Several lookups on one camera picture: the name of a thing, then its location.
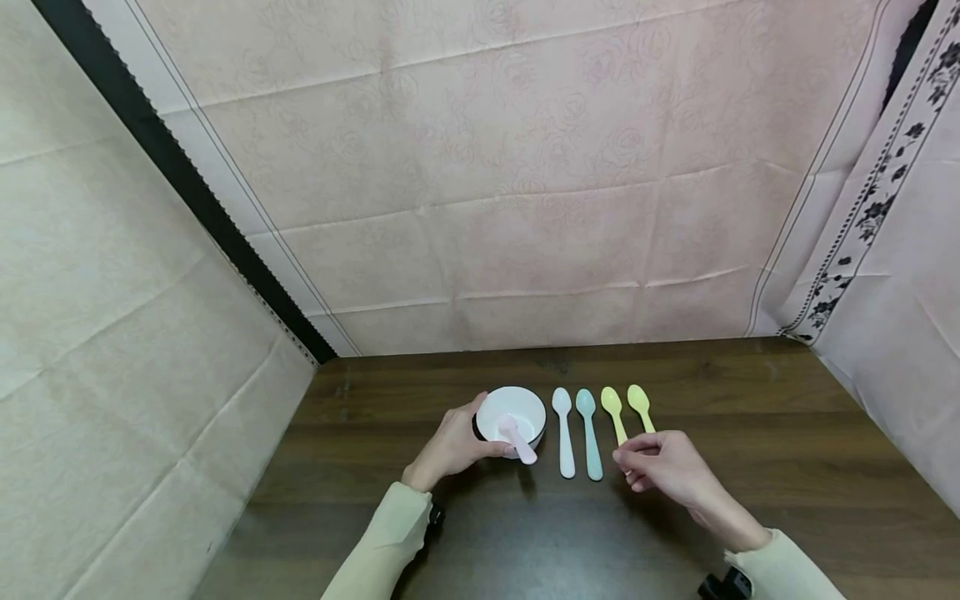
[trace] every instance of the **black frame edge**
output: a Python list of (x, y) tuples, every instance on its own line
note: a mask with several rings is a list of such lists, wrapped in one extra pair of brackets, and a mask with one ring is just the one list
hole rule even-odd
[(336, 358), (333, 348), (307, 321), (207, 187), (204, 178), (156, 114), (150, 100), (82, 0), (32, 1), (60, 43), (220, 246), (240, 276), (318, 363)]

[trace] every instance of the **yellow spoon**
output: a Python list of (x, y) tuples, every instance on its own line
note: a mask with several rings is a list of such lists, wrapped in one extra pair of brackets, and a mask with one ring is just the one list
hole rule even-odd
[(604, 388), (600, 392), (600, 405), (613, 417), (613, 428), (616, 429), (616, 444), (623, 444), (627, 441), (627, 432), (623, 430), (623, 421), (620, 420), (620, 410), (623, 409), (620, 396), (616, 394), (613, 388)]
[(654, 422), (650, 420), (650, 398), (646, 392), (638, 385), (632, 385), (627, 388), (627, 402), (631, 408), (640, 414), (643, 419), (643, 429), (647, 433), (657, 433), (654, 429)]

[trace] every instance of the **fabric backdrop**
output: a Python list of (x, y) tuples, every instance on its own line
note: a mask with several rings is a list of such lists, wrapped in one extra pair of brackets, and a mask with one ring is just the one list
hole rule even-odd
[(791, 335), (960, 511), (956, 0), (86, 2), (342, 355)]
[(960, 2), (941, 0), (796, 285), (761, 303), (960, 515), (958, 79)]
[(313, 367), (0, 0), (0, 597), (186, 598)]
[(774, 333), (756, 284), (876, 120), (889, 4), (87, 0), (343, 355)]

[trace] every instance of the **black object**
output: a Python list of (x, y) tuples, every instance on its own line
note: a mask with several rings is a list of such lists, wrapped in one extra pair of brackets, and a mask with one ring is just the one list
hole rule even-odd
[(754, 587), (746, 575), (731, 567), (723, 581), (710, 573), (697, 593), (705, 600), (747, 600), (754, 595)]
[(444, 519), (446, 518), (446, 511), (436, 504), (433, 505), (433, 508), (430, 509), (430, 518), (428, 527), (440, 527), (444, 524)]
[(312, 354), (320, 364), (335, 358), (333, 349), (303, 316), (220, 206), (84, 3), (81, 0), (33, 2), (156, 168), (170, 181), (240, 275), (259, 294), (264, 306), (295, 340), (300, 341), (300, 349)]
[(900, 36), (900, 45), (897, 47), (897, 54), (894, 56), (894, 65), (890, 73), (890, 81), (887, 82), (887, 93), (883, 97), (883, 107), (887, 108), (890, 99), (897, 89), (897, 84), (903, 79), (903, 73), (910, 64), (910, 59), (917, 52), (917, 46), (920, 45), (920, 38), (924, 36), (926, 26), (933, 18), (933, 12), (937, 8), (938, 0), (926, 0), (918, 9), (917, 13), (910, 19), (906, 26), (906, 31)]

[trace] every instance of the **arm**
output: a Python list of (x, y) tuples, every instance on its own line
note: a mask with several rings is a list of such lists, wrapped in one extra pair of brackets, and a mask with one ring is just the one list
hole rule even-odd
[(727, 563), (750, 579), (755, 600), (843, 600), (784, 533), (765, 529), (720, 485), (680, 431), (645, 433), (614, 453), (634, 492), (659, 488), (727, 548)]
[(333, 577), (323, 600), (387, 600), (396, 580), (423, 548), (430, 494), (394, 483), (373, 514), (367, 533)]
[(459, 473), (481, 458), (503, 456), (502, 442), (481, 442), (472, 420), (487, 397), (447, 411), (437, 433), (403, 470), (373, 514), (367, 532), (344, 561), (322, 600), (389, 600), (403, 569), (423, 548), (430, 516), (430, 491), (442, 477)]

